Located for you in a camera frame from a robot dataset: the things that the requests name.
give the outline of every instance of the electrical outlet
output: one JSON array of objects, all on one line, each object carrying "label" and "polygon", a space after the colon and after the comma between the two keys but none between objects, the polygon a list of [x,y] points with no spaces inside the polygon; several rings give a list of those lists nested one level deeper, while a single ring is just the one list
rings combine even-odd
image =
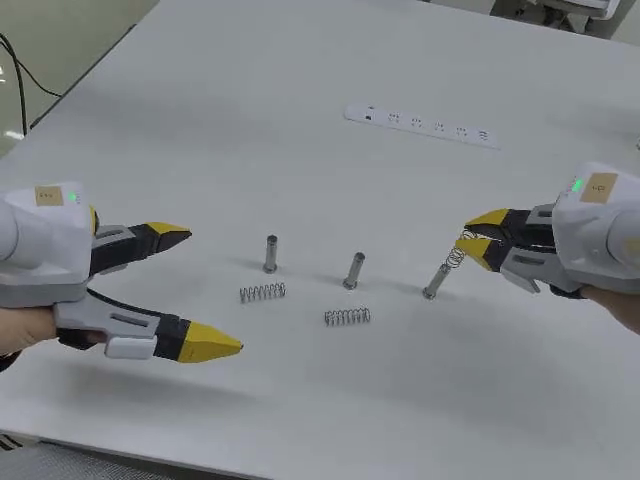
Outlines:
[{"label": "electrical outlet", "polygon": [[389,123],[393,124],[393,125],[399,125],[400,124],[400,113],[398,112],[391,112],[389,115],[387,115],[387,118],[389,119]]},{"label": "electrical outlet", "polygon": [[418,129],[422,128],[422,119],[420,117],[416,117],[416,116],[412,117],[411,118],[411,126],[413,128],[418,128]]},{"label": "electrical outlet", "polygon": [[385,110],[372,105],[349,105],[344,116],[347,120],[369,123],[379,127],[403,130],[430,137],[454,140],[457,142],[499,149],[495,136],[488,130],[480,128],[451,126],[441,120],[426,121],[414,113]]},{"label": "electrical outlet", "polygon": [[456,127],[455,134],[463,141],[469,136],[469,132],[465,127]]}]

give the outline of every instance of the white table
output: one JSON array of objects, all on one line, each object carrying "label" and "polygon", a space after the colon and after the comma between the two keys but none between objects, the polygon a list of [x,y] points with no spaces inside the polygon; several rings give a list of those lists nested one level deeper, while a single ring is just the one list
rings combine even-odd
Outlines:
[{"label": "white table", "polygon": [[[639,81],[633,47],[418,2],[165,0],[2,184],[79,179],[103,223],[190,226],[92,286],[245,349],[185,366],[50,342],[0,376],[0,430],[277,479],[636,478],[640,339],[471,261],[436,301],[420,289],[467,219],[553,201],[581,161],[638,173]],[[352,102],[502,149],[347,122]],[[275,280],[287,298],[240,305]],[[370,325],[324,326],[361,304]]]}]

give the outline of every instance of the finger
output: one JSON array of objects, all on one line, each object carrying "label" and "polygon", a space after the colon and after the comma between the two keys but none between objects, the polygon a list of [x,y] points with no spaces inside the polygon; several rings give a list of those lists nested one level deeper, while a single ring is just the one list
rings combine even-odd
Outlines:
[{"label": "finger", "polygon": [[602,290],[596,287],[584,287],[581,290],[582,296],[588,298],[589,300],[593,300],[594,302],[602,305],[606,309],[611,309],[615,307],[621,300],[624,301],[624,298],[620,298],[622,294],[611,292],[609,290]]},{"label": "finger", "polygon": [[55,336],[51,309],[0,309],[0,355],[17,352]]},{"label": "finger", "polygon": [[640,335],[640,295],[626,295],[595,287],[583,288],[582,294],[602,305],[622,325]]}]

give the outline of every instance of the metal spring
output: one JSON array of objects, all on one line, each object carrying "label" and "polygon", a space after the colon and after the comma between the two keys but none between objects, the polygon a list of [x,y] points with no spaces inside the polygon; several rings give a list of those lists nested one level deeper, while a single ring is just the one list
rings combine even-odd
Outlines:
[{"label": "metal spring", "polygon": [[240,289],[240,302],[248,303],[256,300],[269,300],[272,298],[282,298],[287,293],[284,283],[272,283],[271,285],[261,285],[257,287],[247,287]]},{"label": "metal spring", "polygon": [[366,307],[353,308],[351,310],[332,310],[324,314],[324,323],[327,324],[327,327],[356,325],[369,323],[370,321],[371,312]]},{"label": "metal spring", "polygon": [[[478,235],[470,232],[469,230],[463,230],[460,234],[460,238],[477,238]],[[449,252],[449,256],[444,261],[444,264],[449,268],[458,268],[464,260],[465,253],[458,247],[453,247]]]}]

